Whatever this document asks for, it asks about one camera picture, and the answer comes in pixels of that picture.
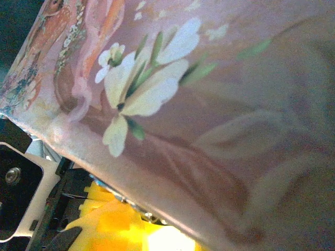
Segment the screw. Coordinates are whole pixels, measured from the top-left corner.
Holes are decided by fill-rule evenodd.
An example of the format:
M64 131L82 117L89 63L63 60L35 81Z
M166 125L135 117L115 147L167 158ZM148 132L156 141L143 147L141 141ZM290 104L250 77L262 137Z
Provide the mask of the screw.
M5 180L7 182L7 184L9 185L16 185L19 183L21 179L21 169L18 167L14 167L12 169L10 169L5 176Z

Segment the yellow plastic part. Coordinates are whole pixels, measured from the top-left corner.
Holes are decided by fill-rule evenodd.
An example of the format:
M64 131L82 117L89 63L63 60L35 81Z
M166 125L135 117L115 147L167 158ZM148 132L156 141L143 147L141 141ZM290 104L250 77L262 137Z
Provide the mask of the yellow plastic part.
M143 221L129 204L95 182L85 188L88 198L80 205L80 218L66 229L82 231L69 251L201 251L192 239L172 226Z

